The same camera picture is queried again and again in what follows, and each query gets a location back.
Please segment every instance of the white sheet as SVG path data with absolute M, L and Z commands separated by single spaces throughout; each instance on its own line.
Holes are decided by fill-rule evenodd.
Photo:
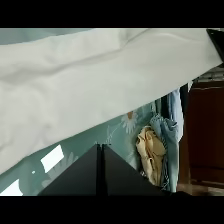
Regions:
M 0 173 L 221 64 L 205 29 L 93 29 L 0 46 Z

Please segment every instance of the white flower print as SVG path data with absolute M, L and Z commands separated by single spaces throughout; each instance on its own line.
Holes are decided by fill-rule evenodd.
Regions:
M 49 176 L 48 180 L 44 180 L 42 182 L 42 186 L 45 188 L 47 187 L 53 180 L 55 180 L 62 172 L 64 172 L 69 166 L 72 165 L 77 159 L 78 156 L 73 159 L 73 152 L 70 153 L 68 159 L 66 156 L 56 164 L 47 174 Z
M 122 116 L 121 121 L 124 122 L 123 128 L 126 127 L 127 134 L 130 134 L 134 130 L 137 124 L 137 118 L 138 118 L 138 114 L 136 113 L 136 111 L 131 111 L 125 114 L 124 116 Z

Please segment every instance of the beige cloth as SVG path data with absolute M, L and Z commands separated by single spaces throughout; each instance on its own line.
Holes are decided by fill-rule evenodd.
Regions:
M 162 162 L 166 154 L 162 142 L 157 138 L 153 130 L 146 126 L 138 135 L 136 146 L 147 178 L 153 185 L 160 186 Z

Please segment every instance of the crumpled beige garment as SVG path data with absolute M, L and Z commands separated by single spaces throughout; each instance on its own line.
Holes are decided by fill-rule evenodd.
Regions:
M 157 138 L 153 130 L 146 126 L 138 135 L 136 146 L 147 178 L 153 185 L 160 186 L 162 162 L 166 154 L 162 142 Z

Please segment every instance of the white fabric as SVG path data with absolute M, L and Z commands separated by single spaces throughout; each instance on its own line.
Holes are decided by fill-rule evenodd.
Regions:
M 0 173 L 221 64 L 205 29 L 93 29 L 0 46 Z

